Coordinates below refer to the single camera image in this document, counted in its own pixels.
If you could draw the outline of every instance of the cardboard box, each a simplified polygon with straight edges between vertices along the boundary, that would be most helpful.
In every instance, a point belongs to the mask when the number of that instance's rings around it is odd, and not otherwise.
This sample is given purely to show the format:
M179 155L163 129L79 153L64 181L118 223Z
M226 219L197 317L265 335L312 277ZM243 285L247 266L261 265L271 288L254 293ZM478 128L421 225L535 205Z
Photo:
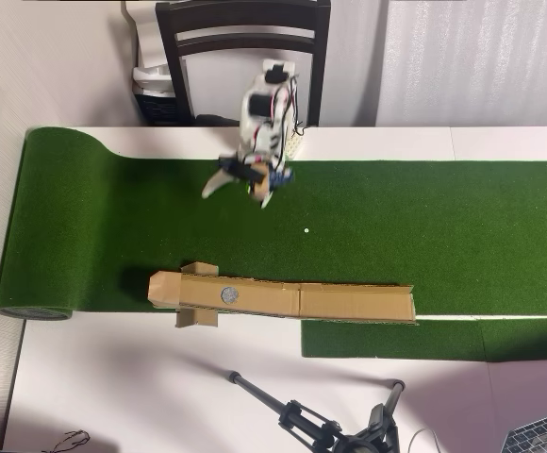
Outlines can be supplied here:
M285 283L157 272L148 299L157 308L210 309L358 322L415 323L411 286Z
M193 262L181 268L184 274L199 274L201 276L219 275L219 267L205 262ZM179 308L177 312L177 324L175 327L188 326L213 326L218 325L217 311L208 309L184 309Z

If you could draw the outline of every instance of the dark wooden chair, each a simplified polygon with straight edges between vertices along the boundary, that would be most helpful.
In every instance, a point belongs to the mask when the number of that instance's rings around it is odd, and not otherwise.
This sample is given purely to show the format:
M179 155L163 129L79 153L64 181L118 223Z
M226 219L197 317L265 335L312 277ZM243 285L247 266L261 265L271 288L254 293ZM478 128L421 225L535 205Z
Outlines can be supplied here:
M320 122L330 0L194 0L157 3L160 36L171 71L179 122L183 126L237 126L216 115L194 118L181 57L224 49L286 49L312 55L307 126ZM228 25L275 25L313 30L314 37L279 33L230 33L179 40L177 33Z

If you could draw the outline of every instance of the laptop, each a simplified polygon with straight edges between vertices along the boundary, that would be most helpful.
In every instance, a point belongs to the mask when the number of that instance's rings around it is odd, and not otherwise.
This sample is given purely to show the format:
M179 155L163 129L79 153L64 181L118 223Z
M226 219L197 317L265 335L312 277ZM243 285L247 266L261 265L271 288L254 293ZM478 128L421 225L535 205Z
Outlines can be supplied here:
M547 453L547 417L508 432L502 453Z

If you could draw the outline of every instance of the cardboard flap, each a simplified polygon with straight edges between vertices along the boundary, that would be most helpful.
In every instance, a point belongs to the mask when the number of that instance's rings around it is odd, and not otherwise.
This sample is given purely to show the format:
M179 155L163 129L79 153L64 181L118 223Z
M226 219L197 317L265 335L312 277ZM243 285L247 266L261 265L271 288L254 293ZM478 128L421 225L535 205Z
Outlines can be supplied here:
M219 275L219 266L197 261L183 266L181 268L181 273L197 274L199 276L217 276Z
M150 277L148 300L153 304L163 304L172 308L179 307L180 293L181 274L159 271Z
M179 309L175 327L218 325L218 312L210 309Z
M331 293L410 294L410 285L351 285L338 283L301 283L306 291L328 291Z

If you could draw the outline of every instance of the white curtain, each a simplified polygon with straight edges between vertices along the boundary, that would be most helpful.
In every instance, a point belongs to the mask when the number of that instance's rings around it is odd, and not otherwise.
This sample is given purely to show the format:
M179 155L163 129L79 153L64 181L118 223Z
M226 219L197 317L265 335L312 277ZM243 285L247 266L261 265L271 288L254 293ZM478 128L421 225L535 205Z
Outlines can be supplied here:
M377 126L547 126L547 0L390 1L381 78Z

